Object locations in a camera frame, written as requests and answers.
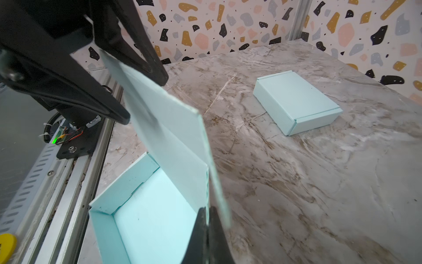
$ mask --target open box lid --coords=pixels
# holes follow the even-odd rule
[[[137,70],[100,52],[113,78],[124,87],[131,122],[152,157],[195,212],[201,207],[209,209],[210,175],[222,224],[229,227],[230,211],[199,111]]]

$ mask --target gray floor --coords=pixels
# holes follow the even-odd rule
[[[45,146],[38,135],[54,113],[29,95],[0,90],[0,217]]]

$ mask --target marble countertop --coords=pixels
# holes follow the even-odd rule
[[[422,259],[422,107],[302,40],[165,68],[164,88],[203,114],[236,263]],[[284,136],[252,91],[257,77],[287,70],[343,113]],[[133,128],[117,124],[97,194],[144,151]],[[79,263],[101,263],[95,245],[89,224]]]

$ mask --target terrazzo pattern wallpaper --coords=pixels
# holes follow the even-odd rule
[[[422,0],[313,0],[301,38],[422,105]]]
[[[136,0],[163,64],[287,41],[299,0]],[[126,30],[125,41],[133,46]],[[72,54],[84,68],[102,68],[99,48]]]

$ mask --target black wire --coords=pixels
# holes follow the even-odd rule
[[[102,85],[102,87],[106,88],[109,93],[113,93],[113,90],[110,87],[108,87],[107,85]]]
[[[52,127],[52,125],[54,124],[54,122],[56,122],[56,120],[59,118],[61,116],[61,114],[59,113],[59,112],[57,112],[57,113],[55,113],[54,114],[54,116],[52,116],[51,118],[50,118],[50,120],[47,122],[47,124],[49,124],[49,125],[46,125],[45,127],[44,127],[44,142],[45,143],[50,143],[50,130],[51,130],[51,127]]]

